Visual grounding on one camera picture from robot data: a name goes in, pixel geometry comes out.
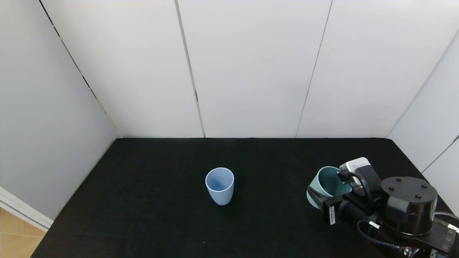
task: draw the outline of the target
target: panel seam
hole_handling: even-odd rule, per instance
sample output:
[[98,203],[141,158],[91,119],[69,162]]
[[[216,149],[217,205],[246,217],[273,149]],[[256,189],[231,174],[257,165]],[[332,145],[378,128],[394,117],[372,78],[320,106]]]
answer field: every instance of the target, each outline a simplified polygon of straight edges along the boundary
[[322,32],[322,38],[320,39],[319,49],[317,50],[317,56],[316,56],[316,60],[314,62],[313,72],[311,73],[311,79],[309,79],[309,86],[308,86],[308,90],[306,91],[306,96],[304,98],[303,109],[301,110],[300,121],[298,122],[298,127],[297,127],[297,132],[295,133],[295,138],[298,136],[298,131],[300,130],[300,124],[301,124],[301,120],[303,118],[304,107],[306,106],[306,100],[308,99],[309,90],[311,89],[311,82],[313,81],[315,67],[317,65],[317,60],[319,59],[319,53],[320,53],[320,48],[322,47],[322,41],[324,41],[325,30],[327,29],[327,23],[328,23],[328,18],[330,17],[330,11],[331,11],[332,4],[333,4],[333,0],[330,1],[330,7],[328,9],[328,14],[327,14],[327,19],[325,21],[324,31]]
[[433,72],[436,70],[436,68],[438,67],[438,64],[440,63],[441,60],[443,60],[443,58],[445,57],[445,54],[446,52],[448,52],[448,50],[451,48],[451,45],[453,43],[453,40],[456,38],[457,34],[459,34],[459,29],[456,31],[456,33],[454,34],[453,38],[451,39],[451,42],[449,42],[448,46],[446,47],[445,51],[442,53],[442,55],[440,56],[440,58],[438,59],[437,63],[435,64],[435,66],[433,67],[432,71],[430,72],[429,76],[427,76],[427,78],[425,79],[424,83],[422,84],[421,88],[419,89],[419,91],[416,93],[416,95],[414,95],[414,98],[411,100],[411,102],[408,104],[408,106],[406,107],[406,109],[403,111],[402,115],[397,119],[397,121],[395,122],[394,126],[392,126],[391,130],[389,131],[389,133],[386,135],[386,138],[389,137],[389,135],[391,134],[391,132],[394,130],[394,128],[396,127],[396,125],[398,124],[398,122],[400,122],[400,120],[402,119],[402,117],[405,115],[405,113],[408,111],[408,109],[411,107],[411,105],[414,103],[414,100],[418,97],[418,95],[422,92],[422,90],[425,88],[425,85],[429,82]]
[[72,60],[73,64],[75,65],[75,67],[77,68],[78,72],[80,73],[81,77],[83,78],[84,82],[86,83],[86,86],[88,86],[88,88],[89,88],[89,90],[91,91],[92,95],[94,96],[95,100],[97,100],[97,103],[99,104],[99,106],[101,107],[101,109],[104,111],[105,116],[108,118],[108,120],[109,120],[110,123],[112,124],[112,126],[113,126],[113,128],[115,129],[116,133],[119,135],[120,138],[122,138],[123,136],[121,135],[120,131],[118,130],[118,127],[116,127],[115,123],[112,121],[112,119],[110,118],[110,116],[107,114],[107,111],[105,111],[104,107],[102,106],[101,102],[99,101],[99,99],[98,99],[97,96],[95,95],[95,93],[94,93],[94,91],[92,90],[91,86],[89,85],[88,81],[86,80],[86,78],[84,77],[84,75],[81,73],[80,68],[78,67],[77,63],[75,62],[75,59],[73,58],[72,54],[70,54],[70,51],[68,50],[67,46],[65,45],[64,40],[61,38],[61,35],[60,35],[59,32],[57,31],[57,28],[55,27],[53,21],[51,20],[51,17],[50,17],[50,15],[48,14],[48,11],[46,10],[45,6],[44,6],[43,3],[41,2],[41,0],[39,0],[39,2],[40,2],[40,4],[41,4],[41,8],[43,8],[43,11],[45,11],[46,16],[48,17],[48,20],[50,21],[51,25],[53,26],[54,31],[56,32],[57,36],[58,36],[59,39],[61,40],[62,45],[64,46],[65,50],[67,51],[68,56],[70,57],[70,59]]
[[185,49],[186,62],[188,64],[188,71],[190,72],[191,86],[193,87],[193,92],[195,93],[196,108],[198,110],[199,123],[201,124],[202,136],[206,137],[206,132],[204,131],[204,123],[202,122],[201,108],[199,107],[198,93],[196,91],[195,77],[193,75],[193,69],[191,68],[190,55],[188,53],[188,45],[186,43],[185,31],[183,29],[182,16],[180,14],[179,1],[174,0],[175,10],[177,11],[177,19],[179,21],[180,33],[182,34],[183,48]]

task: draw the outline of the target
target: black cable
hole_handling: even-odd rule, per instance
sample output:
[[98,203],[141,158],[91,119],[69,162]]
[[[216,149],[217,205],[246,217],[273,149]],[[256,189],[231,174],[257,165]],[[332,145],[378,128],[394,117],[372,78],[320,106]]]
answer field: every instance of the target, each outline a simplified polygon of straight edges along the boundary
[[436,215],[448,216],[450,218],[455,219],[457,222],[459,222],[459,217],[449,212],[434,212],[433,216],[435,217]]
[[354,172],[348,172],[347,174],[348,174],[348,176],[356,177],[360,181],[360,184],[362,185],[362,187],[364,189],[364,192],[365,192],[365,195],[368,198],[368,201],[370,202],[370,204],[373,204],[373,198],[371,197],[371,193],[370,193],[370,190],[369,190],[369,187],[368,187],[368,183],[365,180],[365,178],[361,174],[354,173]]
[[383,241],[380,241],[380,240],[377,240],[367,234],[365,234],[361,229],[360,229],[360,224],[362,222],[366,222],[368,223],[369,221],[365,221],[365,220],[360,220],[359,222],[357,222],[357,231],[368,241],[372,242],[373,244],[375,245],[378,245],[378,246],[385,246],[385,247],[389,247],[389,248],[392,248],[392,249],[395,249],[395,250],[398,250],[400,251],[400,247],[399,246],[396,246],[396,245],[393,245],[393,244],[390,244],[390,243],[387,243],[387,242],[383,242]]

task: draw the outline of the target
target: teal cup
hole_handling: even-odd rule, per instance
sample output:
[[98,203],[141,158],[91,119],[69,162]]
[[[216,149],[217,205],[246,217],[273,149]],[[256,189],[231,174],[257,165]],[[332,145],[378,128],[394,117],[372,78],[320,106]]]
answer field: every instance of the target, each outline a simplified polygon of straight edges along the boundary
[[[352,191],[352,188],[349,185],[343,185],[340,177],[338,176],[338,171],[340,171],[339,168],[330,166],[319,169],[309,186],[327,197],[339,196],[349,193]],[[308,191],[306,191],[306,196],[309,203],[318,209],[319,207],[317,207]]]

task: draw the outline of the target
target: wooden floor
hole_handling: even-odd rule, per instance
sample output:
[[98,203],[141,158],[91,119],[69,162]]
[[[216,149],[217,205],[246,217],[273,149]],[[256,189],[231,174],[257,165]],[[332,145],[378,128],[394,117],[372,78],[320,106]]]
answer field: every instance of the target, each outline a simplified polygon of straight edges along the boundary
[[0,208],[0,258],[30,258],[45,233]]

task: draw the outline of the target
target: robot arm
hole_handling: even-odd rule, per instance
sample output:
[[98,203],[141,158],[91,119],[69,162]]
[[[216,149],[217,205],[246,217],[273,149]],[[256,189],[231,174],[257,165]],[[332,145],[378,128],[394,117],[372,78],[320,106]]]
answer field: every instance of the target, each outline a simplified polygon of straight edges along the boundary
[[327,224],[346,221],[371,243],[401,257],[459,257],[459,230],[434,217],[438,194],[433,186],[412,177],[381,181],[366,158],[340,169],[337,176],[351,192],[327,197],[308,187]]

